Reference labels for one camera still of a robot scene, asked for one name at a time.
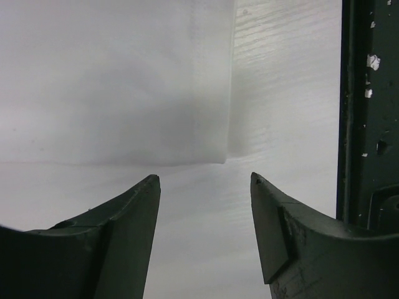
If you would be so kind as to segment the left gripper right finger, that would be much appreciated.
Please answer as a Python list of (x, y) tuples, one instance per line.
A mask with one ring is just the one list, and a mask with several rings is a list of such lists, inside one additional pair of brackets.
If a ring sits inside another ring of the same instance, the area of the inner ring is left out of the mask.
[(397, 298), (398, 233), (333, 219), (251, 175), (264, 283), (273, 298)]

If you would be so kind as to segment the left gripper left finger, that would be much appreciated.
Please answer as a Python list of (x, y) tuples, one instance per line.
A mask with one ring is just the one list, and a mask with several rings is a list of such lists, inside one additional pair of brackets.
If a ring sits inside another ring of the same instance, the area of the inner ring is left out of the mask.
[(46, 230), (1, 228), (2, 298), (142, 298), (160, 205), (151, 174)]

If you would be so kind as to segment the white t shirt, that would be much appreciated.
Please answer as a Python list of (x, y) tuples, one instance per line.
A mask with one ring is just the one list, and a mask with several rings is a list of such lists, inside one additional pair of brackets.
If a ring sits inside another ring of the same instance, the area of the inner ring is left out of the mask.
[(235, 1), (2, 1), (1, 161), (228, 152)]

